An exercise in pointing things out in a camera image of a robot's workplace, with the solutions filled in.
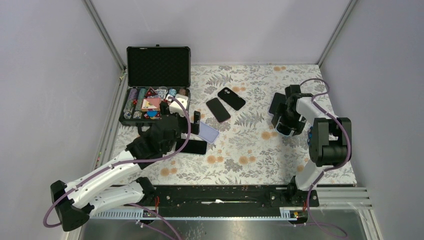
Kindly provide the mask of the teal-edged phone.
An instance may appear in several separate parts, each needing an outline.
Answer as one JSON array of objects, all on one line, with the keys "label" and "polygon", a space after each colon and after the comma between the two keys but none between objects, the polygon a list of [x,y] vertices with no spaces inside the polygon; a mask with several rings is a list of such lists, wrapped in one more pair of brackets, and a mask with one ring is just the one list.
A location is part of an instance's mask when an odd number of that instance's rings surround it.
[{"label": "teal-edged phone", "polygon": [[202,140],[188,140],[185,147],[180,151],[184,154],[205,155],[208,143]]}]

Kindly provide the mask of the phone with purple edge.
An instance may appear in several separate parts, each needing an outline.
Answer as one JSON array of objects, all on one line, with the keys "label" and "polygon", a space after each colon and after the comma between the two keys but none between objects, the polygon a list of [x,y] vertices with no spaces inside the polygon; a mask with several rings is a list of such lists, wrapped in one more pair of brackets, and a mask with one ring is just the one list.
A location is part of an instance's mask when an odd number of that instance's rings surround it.
[{"label": "phone with purple edge", "polygon": [[231,115],[217,97],[208,100],[206,102],[206,106],[211,111],[218,123],[223,123],[231,118]]}]

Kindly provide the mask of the black phone case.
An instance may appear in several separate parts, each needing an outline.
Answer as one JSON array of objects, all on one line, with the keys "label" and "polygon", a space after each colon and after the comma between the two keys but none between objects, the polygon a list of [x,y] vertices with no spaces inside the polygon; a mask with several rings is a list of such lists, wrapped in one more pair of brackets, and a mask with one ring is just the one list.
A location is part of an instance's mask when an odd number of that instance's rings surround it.
[{"label": "black phone case", "polygon": [[230,107],[232,107],[235,111],[239,111],[246,104],[246,101],[243,98],[241,98],[237,93],[228,87],[224,87],[222,90],[220,90],[217,93],[217,96]]}]

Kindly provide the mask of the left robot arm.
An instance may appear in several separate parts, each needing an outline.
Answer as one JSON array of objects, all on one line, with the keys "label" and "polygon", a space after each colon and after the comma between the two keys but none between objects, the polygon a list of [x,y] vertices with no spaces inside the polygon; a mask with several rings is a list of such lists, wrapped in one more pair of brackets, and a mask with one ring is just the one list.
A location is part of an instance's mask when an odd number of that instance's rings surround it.
[{"label": "left robot arm", "polygon": [[116,181],[145,169],[152,163],[169,159],[183,148],[171,153],[182,134],[199,134],[200,113],[195,112],[194,122],[188,116],[179,114],[163,115],[139,137],[108,163],[74,181],[65,183],[57,180],[50,185],[52,206],[44,216],[43,224],[50,228],[47,219],[55,211],[60,226],[65,232],[73,231],[84,225],[95,214],[117,206],[132,203],[150,203],[155,188],[146,177],[109,189]]}]

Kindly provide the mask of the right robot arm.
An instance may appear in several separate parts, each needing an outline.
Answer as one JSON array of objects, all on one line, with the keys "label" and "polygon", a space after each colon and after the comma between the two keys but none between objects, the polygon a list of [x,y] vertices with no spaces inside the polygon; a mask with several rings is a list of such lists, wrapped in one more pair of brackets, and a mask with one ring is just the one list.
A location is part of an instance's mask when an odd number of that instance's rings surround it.
[{"label": "right robot arm", "polygon": [[300,135],[306,124],[309,162],[292,177],[283,193],[292,206],[307,206],[312,192],[326,172],[343,167],[352,157],[352,122],[338,117],[315,102],[300,85],[289,85],[285,93],[275,93],[268,109],[276,132],[285,137]]}]

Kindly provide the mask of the black poker chip case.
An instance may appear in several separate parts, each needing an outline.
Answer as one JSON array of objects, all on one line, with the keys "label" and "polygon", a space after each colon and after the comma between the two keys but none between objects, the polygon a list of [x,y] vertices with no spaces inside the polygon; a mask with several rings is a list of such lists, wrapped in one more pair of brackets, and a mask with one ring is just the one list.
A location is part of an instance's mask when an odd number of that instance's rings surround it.
[{"label": "black poker chip case", "polygon": [[127,83],[119,122],[126,127],[150,126],[160,109],[145,109],[150,99],[189,96],[191,49],[188,46],[129,46],[126,49]]}]

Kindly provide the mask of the phone in white case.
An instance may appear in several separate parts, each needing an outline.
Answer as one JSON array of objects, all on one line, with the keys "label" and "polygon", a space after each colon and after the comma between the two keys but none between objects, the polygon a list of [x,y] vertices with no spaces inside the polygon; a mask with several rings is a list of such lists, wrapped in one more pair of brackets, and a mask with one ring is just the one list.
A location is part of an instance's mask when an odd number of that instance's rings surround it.
[{"label": "phone in white case", "polygon": [[268,114],[270,116],[277,114],[282,114],[286,106],[286,95],[276,92],[273,95],[270,107],[268,108]]}]

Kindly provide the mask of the card deck box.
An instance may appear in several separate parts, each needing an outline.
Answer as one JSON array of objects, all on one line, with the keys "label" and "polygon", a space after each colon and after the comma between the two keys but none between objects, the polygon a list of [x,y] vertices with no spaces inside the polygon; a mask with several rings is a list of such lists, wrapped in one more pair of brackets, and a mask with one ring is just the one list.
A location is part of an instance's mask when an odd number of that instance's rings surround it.
[{"label": "card deck box", "polygon": [[157,112],[160,110],[160,104],[162,102],[162,99],[159,97],[156,98],[145,98],[142,101],[141,104],[141,111],[142,112]]}]

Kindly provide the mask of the floral table mat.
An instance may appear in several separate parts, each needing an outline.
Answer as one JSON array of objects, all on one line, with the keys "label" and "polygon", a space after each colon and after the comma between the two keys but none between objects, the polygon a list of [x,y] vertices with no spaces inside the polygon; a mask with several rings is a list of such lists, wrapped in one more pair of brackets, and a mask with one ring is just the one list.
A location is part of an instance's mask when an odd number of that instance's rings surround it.
[{"label": "floral table mat", "polygon": [[[302,173],[310,161],[307,132],[292,137],[278,133],[269,115],[275,93],[301,84],[304,93],[332,111],[317,65],[205,65],[191,67],[190,111],[219,135],[204,155],[179,153],[155,162],[143,171],[118,181],[126,185],[147,177],[155,185],[259,185],[286,184]],[[223,88],[245,100],[240,110],[226,109],[230,119],[218,122],[206,106]]]}]

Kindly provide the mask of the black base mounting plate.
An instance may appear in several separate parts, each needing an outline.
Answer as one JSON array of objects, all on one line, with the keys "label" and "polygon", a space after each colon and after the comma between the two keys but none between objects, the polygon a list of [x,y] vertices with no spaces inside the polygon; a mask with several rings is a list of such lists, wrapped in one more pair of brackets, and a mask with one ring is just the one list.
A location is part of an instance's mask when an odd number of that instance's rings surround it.
[{"label": "black base mounting plate", "polygon": [[279,217],[280,208],[319,207],[316,190],[291,185],[157,185],[136,202],[163,217]]}]

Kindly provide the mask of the blue toy car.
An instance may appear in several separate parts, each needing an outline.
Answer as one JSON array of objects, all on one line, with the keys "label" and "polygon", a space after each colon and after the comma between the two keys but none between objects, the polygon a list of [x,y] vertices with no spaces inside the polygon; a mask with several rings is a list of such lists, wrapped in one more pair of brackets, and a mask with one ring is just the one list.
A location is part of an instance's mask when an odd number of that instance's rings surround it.
[{"label": "blue toy car", "polygon": [[313,127],[311,126],[307,131],[307,137],[308,137],[307,144],[308,144],[308,146],[311,146],[311,140],[312,140],[312,135],[313,135],[312,131],[313,131]]}]

